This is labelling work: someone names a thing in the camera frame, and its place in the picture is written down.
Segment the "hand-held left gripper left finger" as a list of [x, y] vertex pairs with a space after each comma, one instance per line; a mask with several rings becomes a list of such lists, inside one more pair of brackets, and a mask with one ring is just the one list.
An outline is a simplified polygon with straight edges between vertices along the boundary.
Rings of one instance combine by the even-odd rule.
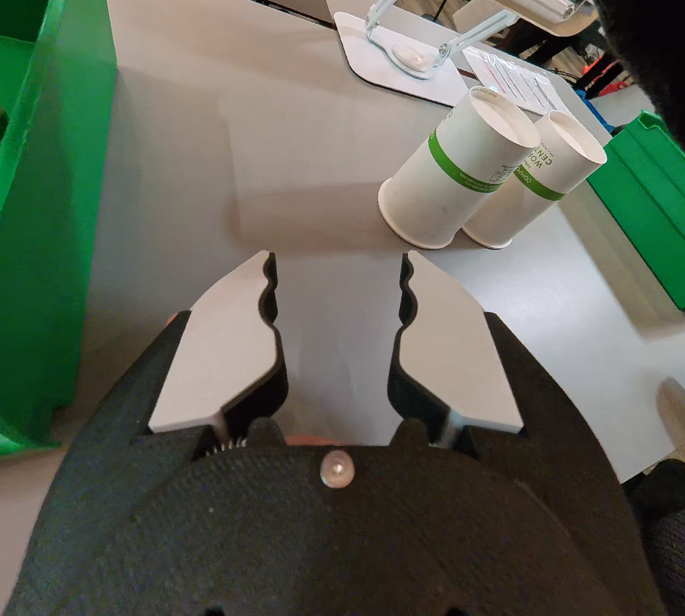
[[288, 395], [276, 257], [260, 251], [209, 288], [190, 309], [149, 419], [153, 433], [209, 426], [221, 444], [247, 440]]

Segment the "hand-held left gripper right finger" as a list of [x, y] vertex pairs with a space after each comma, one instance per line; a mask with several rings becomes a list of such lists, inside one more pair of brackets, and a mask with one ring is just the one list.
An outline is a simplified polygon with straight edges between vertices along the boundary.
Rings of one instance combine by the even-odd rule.
[[519, 434], [523, 419], [483, 308], [456, 279], [415, 250], [402, 256], [400, 328], [388, 398], [402, 419], [451, 449], [467, 426]]

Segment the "dented white paper cup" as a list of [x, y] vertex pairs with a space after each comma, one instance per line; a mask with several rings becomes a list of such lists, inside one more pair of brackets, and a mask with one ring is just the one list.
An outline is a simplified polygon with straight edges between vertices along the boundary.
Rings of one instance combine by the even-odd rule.
[[381, 215], [407, 243], [444, 248], [540, 141], [513, 102], [472, 87], [381, 185]]

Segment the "green plastic bin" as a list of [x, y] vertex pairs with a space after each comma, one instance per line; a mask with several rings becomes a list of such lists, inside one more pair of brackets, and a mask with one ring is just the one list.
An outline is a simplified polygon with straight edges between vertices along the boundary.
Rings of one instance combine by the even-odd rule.
[[587, 181], [675, 307], [684, 310], [684, 151], [642, 111], [604, 147]]
[[117, 72], [107, 0], [1, 0], [1, 456], [75, 392]]

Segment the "grey desk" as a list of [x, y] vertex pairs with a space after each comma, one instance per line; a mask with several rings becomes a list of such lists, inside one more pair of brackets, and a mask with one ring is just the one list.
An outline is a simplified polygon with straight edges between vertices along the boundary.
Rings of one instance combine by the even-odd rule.
[[[483, 308], [519, 434], [451, 449], [388, 398], [409, 245], [376, 193], [445, 112], [347, 71], [333, 32], [246, 0], [110, 0], [119, 71], [79, 398], [7, 615], [656, 615], [620, 482], [684, 433], [565, 219], [418, 251]], [[289, 394], [247, 444], [148, 426], [196, 301], [276, 257]]]

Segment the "blue plastic crate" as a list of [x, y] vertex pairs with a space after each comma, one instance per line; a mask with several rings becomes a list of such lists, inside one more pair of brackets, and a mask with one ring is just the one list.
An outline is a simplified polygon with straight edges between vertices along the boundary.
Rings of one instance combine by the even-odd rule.
[[613, 136], [614, 135], [614, 126], [612, 124], [610, 124], [609, 122], [607, 122], [606, 119], [603, 117], [603, 115], [593, 105], [593, 103], [589, 99], [587, 99], [585, 91], [576, 90], [575, 93], [580, 98], [580, 100], [584, 103], [584, 105], [587, 107], [587, 109], [590, 111], [590, 113], [594, 116], [594, 118], [597, 120], [597, 122], [603, 127], [603, 129], [607, 133], [609, 133], [611, 136]]

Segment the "person's black clothing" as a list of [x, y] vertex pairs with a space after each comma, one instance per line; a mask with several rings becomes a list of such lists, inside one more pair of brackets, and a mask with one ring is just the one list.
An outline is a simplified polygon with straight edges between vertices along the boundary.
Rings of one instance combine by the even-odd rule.
[[684, 614], [684, 462], [660, 461], [623, 484], [669, 615]]

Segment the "clear sleeve with paper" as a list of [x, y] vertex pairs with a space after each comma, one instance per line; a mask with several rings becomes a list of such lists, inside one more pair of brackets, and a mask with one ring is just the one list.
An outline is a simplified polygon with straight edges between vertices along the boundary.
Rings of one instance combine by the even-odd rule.
[[533, 72], [478, 47], [463, 50], [482, 86], [505, 96], [519, 108], [544, 116], [552, 111], [570, 115], [568, 106], [543, 73]]

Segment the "white folding stand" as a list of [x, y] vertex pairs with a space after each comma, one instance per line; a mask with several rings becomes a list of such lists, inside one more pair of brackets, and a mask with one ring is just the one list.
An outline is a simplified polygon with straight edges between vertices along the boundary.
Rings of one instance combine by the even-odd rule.
[[466, 90], [453, 62], [457, 54], [522, 19], [495, 4], [494, 12], [466, 33], [433, 47], [380, 25], [397, 1], [376, 0], [364, 20], [347, 12], [334, 14], [349, 67], [374, 85], [448, 107]]

